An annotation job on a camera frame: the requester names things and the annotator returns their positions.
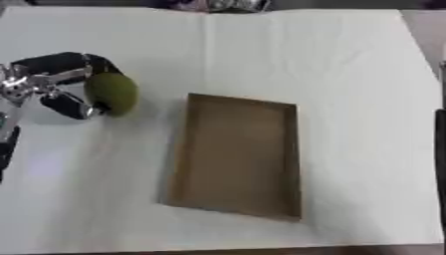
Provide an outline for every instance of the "green ball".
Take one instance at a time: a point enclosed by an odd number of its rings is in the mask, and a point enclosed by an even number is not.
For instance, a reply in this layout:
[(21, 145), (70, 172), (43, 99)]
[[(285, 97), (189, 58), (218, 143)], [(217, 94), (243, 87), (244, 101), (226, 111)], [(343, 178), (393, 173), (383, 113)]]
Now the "green ball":
[(120, 117), (133, 109), (137, 102), (137, 86), (127, 76), (101, 73), (88, 78), (84, 85), (87, 98), (92, 104), (103, 104), (106, 114)]

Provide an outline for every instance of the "open box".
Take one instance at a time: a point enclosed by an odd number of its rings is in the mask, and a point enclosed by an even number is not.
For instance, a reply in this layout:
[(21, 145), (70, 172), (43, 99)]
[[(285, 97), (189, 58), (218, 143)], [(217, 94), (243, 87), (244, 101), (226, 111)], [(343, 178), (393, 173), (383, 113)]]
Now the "open box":
[(190, 94), (169, 205), (301, 217), (295, 105)]

